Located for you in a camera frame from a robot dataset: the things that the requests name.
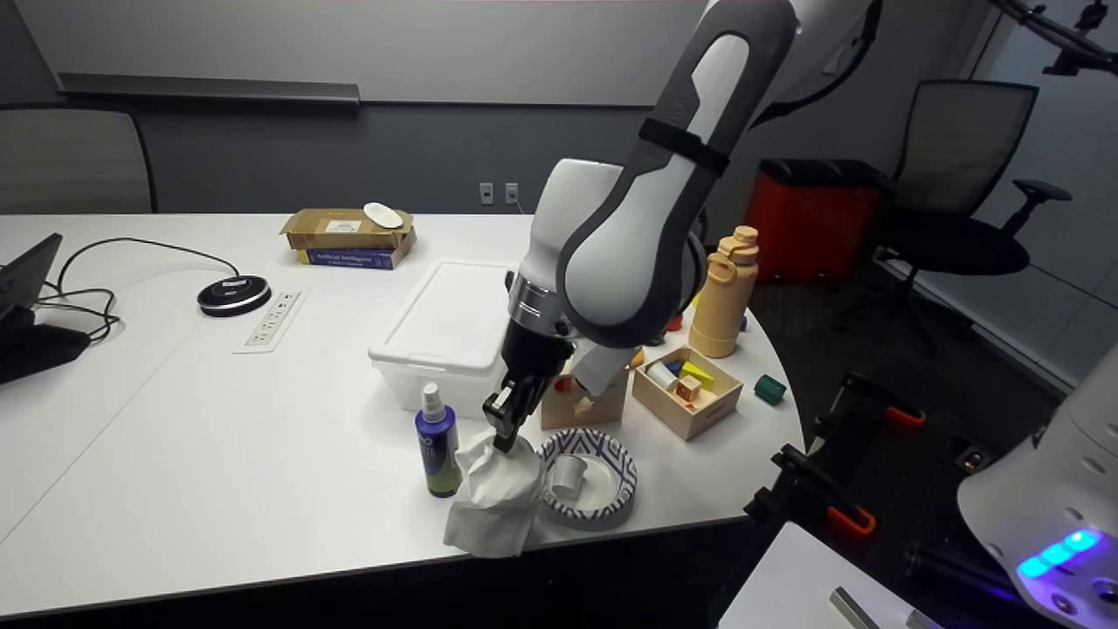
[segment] gray floor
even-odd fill
[[[1050,387],[929,303],[917,311],[935,356],[921,350],[903,311],[880,309],[846,331],[832,326],[851,303],[887,299],[890,285],[895,279],[875,267],[862,267],[843,284],[754,285],[752,309],[784,364],[802,420],[829,411],[850,369],[917,401],[954,434],[992,452],[1014,448],[1050,417],[1057,406]]]

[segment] white table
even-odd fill
[[[195,309],[228,276],[220,267],[135,246],[73,267],[67,285],[112,285],[126,328],[75,364],[0,387],[0,614],[462,554],[443,545],[450,503],[423,489],[411,417],[366,347],[435,257],[514,269],[532,215],[418,214],[418,246],[395,272],[295,267],[282,219],[0,215],[0,257],[50,232],[67,236],[59,257],[92,236],[138,235],[299,290],[279,347],[245,356],[263,311]],[[684,442],[630,399],[613,434],[637,459],[639,497],[610,533],[741,516],[779,476],[770,452],[802,442],[791,396],[779,408],[752,396],[756,374],[784,381],[754,318],[741,342],[720,361],[744,381],[737,417],[704,438]],[[462,441],[483,431],[463,420]],[[525,438],[546,442],[536,420]],[[609,533],[536,531],[541,545],[582,538]]]
[[[836,586],[850,589],[875,624],[909,624],[909,601],[788,521],[729,601],[720,629],[850,629],[850,617],[832,606]]]

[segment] clear plastic container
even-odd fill
[[[503,378],[507,269],[491,261],[435,261],[416,296],[369,347],[398,408],[416,411],[423,385],[435,385],[457,417],[483,417]]]

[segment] laptop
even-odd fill
[[[75,361],[92,336],[33,326],[33,299],[61,236],[50,235],[0,269],[0,385]]]

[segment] office chair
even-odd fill
[[[935,342],[910,295],[915,272],[1003,276],[1029,261],[1016,232],[1042,201],[1071,200],[1065,190],[1014,178],[1024,206],[1003,228],[974,219],[974,208],[1003,178],[1035,102],[1036,87],[1028,85],[921,81],[915,87],[902,166],[869,235],[883,261],[896,257],[909,269],[890,299],[850,309],[832,318],[836,328],[862,320],[872,309],[909,311],[931,356]]]
[[[0,108],[0,214],[151,214],[138,126],[117,108]]]

